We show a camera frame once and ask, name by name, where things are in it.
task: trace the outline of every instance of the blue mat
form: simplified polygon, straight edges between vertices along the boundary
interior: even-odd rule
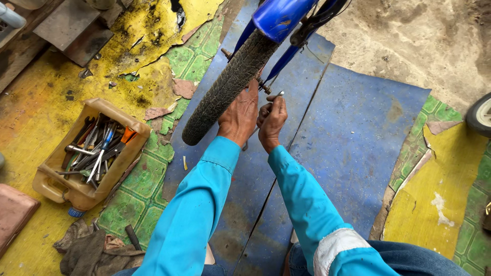
[[[253,11],[257,8],[258,0],[246,1],[239,12],[234,24],[225,37],[221,48],[232,51],[242,30],[249,22]],[[280,46],[266,65],[263,75],[267,76],[275,62],[288,48],[287,43]],[[305,49],[297,54],[291,64],[285,68],[272,85],[273,93],[285,90],[287,100],[288,121],[281,131],[280,142],[286,148],[290,147],[300,122],[307,110],[314,90],[320,82],[334,45],[325,38],[314,35],[310,39],[310,50]],[[196,165],[206,147],[217,134],[215,124],[208,134],[196,146],[188,146],[181,139],[182,129],[189,120],[192,112],[211,87],[227,59],[217,52],[196,93],[182,116],[179,125],[172,135],[171,144],[174,148],[174,161],[167,168],[162,197],[171,200],[177,186],[186,174]],[[266,94],[260,92],[259,106],[266,103]],[[182,157],[186,156],[188,171],[183,169]],[[246,247],[254,224],[259,218],[266,198],[273,186],[275,176],[267,163],[268,155],[260,144],[257,134],[249,139],[249,149],[242,152],[234,171],[227,201],[223,208],[219,224],[210,240],[210,247],[215,260],[223,265],[229,275],[232,275],[239,258]]]
[[[365,239],[401,145],[429,93],[329,64],[295,136],[290,154]],[[280,275],[291,232],[275,183],[235,274]]]

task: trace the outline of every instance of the jeans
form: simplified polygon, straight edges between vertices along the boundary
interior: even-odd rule
[[[395,242],[367,241],[402,276],[469,276],[460,266],[431,250]],[[290,276],[310,276],[299,243],[290,249]]]
[[[131,276],[139,267],[121,270],[113,276]],[[201,276],[227,276],[227,270],[221,265],[205,265]]]

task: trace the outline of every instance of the concrete floor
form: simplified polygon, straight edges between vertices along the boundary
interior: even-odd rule
[[[336,45],[332,63],[430,88],[465,114],[491,92],[490,10],[490,0],[354,0],[317,33]]]

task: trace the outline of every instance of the turquoise long-sleeve shirt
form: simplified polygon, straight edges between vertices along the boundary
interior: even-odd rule
[[[217,136],[187,174],[155,226],[135,276],[199,276],[240,147]],[[278,146],[268,163],[312,275],[398,275],[379,253],[344,223],[315,178]]]

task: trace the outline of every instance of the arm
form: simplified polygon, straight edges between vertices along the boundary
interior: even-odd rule
[[[259,140],[269,153],[285,206],[312,275],[398,275],[379,253],[344,223],[315,178],[279,145],[278,135],[288,114],[285,100],[259,111]]]
[[[258,84],[242,91],[220,117],[217,137],[179,184],[162,213],[135,276],[201,275],[206,244],[227,198],[242,146],[254,129]]]

